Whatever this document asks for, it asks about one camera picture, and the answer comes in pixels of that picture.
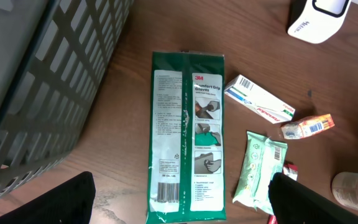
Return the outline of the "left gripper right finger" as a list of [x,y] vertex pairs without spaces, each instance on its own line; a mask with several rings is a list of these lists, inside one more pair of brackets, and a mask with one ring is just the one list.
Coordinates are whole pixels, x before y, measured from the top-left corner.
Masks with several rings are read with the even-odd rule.
[[358,224],[358,216],[299,182],[276,173],[268,196],[278,224]]

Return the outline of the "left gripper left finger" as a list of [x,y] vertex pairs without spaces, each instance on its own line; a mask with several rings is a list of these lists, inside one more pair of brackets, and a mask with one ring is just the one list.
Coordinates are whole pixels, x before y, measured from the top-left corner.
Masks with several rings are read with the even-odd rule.
[[96,195],[93,175],[82,172],[0,217],[0,224],[88,224]]

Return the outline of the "red stick sachet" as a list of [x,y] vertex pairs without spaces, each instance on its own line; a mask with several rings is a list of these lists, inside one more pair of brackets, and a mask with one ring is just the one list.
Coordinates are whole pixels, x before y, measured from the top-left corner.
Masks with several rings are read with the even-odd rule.
[[[282,169],[282,178],[288,182],[290,179],[296,182],[298,179],[298,167],[290,162],[285,162]],[[269,215],[267,224],[277,224],[277,218],[275,215]]]

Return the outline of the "teal snack packet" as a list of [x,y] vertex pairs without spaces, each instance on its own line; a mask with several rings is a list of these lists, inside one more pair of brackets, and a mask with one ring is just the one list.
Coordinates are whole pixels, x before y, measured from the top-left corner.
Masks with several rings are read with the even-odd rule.
[[272,215],[269,184],[276,173],[282,172],[287,149],[285,142],[248,131],[247,149],[232,201]]

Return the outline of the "green lid jar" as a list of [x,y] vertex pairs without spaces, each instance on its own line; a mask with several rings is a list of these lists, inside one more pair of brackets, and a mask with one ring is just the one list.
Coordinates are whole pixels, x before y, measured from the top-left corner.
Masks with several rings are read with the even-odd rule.
[[358,173],[338,173],[331,182],[331,191],[341,205],[358,210]]

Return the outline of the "orange small box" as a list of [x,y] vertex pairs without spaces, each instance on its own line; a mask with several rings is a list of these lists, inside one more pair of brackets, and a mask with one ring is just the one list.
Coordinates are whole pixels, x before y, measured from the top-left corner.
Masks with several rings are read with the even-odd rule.
[[330,114],[309,116],[281,127],[285,139],[303,139],[334,127]]

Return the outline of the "white green box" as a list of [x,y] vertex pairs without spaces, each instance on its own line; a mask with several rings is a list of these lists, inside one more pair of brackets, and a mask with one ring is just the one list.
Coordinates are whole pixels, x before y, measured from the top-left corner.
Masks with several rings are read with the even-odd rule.
[[291,121],[295,109],[243,75],[229,82],[224,93],[272,124]]

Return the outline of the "large green box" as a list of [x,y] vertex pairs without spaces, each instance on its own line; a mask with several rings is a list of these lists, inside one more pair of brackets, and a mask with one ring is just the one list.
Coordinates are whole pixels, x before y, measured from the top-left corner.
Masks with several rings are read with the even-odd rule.
[[224,56],[154,52],[147,223],[225,220]]

